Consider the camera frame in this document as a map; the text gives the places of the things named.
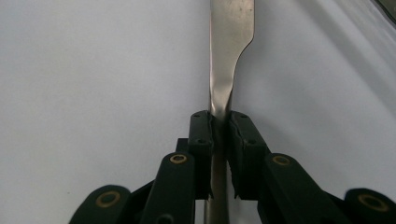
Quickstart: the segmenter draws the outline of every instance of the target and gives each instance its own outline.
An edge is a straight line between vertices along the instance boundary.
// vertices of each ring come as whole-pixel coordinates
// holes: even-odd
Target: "round joint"
[[[121,198],[121,195],[115,190],[105,192],[96,199],[96,205],[101,208],[108,208],[116,204]]]
[[[187,157],[182,154],[176,154],[175,156],[171,157],[170,161],[174,164],[181,164],[187,161]]]
[[[382,200],[370,194],[361,194],[358,196],[359,202],[377,212],[388,212],[389,207]]]
[[[273,162],[278,164],[278,165],[284,165],[284,166],[287,166],[287,165],[291,164],[291,161],[288,158],[284,157],[284,156],[274,156],[273,157]]]

